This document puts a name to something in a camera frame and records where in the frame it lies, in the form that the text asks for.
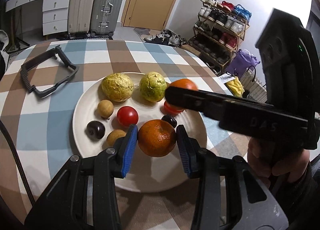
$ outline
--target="woven basket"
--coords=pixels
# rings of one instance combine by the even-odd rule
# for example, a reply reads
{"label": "woven basket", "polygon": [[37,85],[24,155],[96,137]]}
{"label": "woven basket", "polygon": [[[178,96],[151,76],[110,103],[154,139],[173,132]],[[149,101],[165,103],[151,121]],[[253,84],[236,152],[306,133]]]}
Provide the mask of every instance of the woven basket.
{"label": "woven basket", "polygon": [[265,103],[267,100],[267,90],[262,85],[261,81],[256,77],[256,68],[250,66],[240,79],[244,89],[249,90],[249,96],[260,103]]}

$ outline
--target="red sneaker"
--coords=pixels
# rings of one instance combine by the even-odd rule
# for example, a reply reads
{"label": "red sneaker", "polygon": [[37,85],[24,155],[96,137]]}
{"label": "red sneaker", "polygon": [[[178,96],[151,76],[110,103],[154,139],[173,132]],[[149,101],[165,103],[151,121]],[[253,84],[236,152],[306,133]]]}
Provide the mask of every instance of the red sneaker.
{"label": "red sneaker", "polygon": [[222,2],[223,8],[228,10],[229,12],[232,12],[232,10],[235,8],[235,6],[231,3],[228,3],[226,1]]}
{"label": "red sneaker", "polygon": [[220,40],[219,40],[219,42],[221,44],[225,45],[228,42],[228,40],[229,40],[229,34],[223,33],[221,38],[220,38]]}
{"label": "red sneaker", "polygon": [[226,47],[230,50],[233,50],[238,43],[238,38],[229,35],[229,41],[226,44]]}

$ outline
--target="purple bag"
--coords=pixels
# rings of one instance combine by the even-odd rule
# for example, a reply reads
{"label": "purple bag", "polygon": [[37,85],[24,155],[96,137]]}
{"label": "purple bag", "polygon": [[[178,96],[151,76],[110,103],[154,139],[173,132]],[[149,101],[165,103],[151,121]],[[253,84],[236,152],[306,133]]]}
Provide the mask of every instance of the purple bag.
{"label": "purple bag", "polygon": [[239,78],[247,71],[250,66],[257,66],[260,61],[257,61],[254,55],[250,54],[248,50],[238,50],[235,58],[226,68],[225,72],[230,73],[231,75],[236,75]]}

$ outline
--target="yellow bag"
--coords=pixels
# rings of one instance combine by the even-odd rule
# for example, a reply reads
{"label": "yellow bag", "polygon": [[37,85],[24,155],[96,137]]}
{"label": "yellow bag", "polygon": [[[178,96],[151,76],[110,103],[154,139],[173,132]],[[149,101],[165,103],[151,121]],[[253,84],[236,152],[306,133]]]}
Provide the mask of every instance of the yellow bag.
{"label": "yellow bag", "polygon": [[229,90],[233,93],[234,96],[242,97],[244,89],[238,77],[235,77],[234,80],[227,82],[226,86],[229,88]]}

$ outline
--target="table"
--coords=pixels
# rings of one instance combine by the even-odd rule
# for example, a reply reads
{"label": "table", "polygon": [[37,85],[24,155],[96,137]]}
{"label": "table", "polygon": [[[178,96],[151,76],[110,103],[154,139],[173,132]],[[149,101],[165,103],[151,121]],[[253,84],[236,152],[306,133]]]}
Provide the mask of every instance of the table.
{"label": "table", "polygon": [[[44,99],[28,94],[20,80],[20,66],[31,58],[61,45],[79,71],[70,83]],[[112,40],[71,40],[32,46],[12,62],[0,81],[1,120],[8,129],[35,199],[60,167],[79,154],[72,134],[72,115],[82,93],[113,72],[156,71],[166,81],[188,77],[199,89],[228,93],[215,74],[195,55],[183,49],[157,44]],[[31,84],[40,90],[66,77],[61,62],[50,59],[29,72]],[[208,149],[219,156],[244,156],[248,138],[218,128],[203,117]],[[161,193],[132,193],[117,189],[123,229],[190,229],[198,181],[187,180]],[[0,193],[11,211],[24,222],[31,209],[13,156],[0,136]]]}

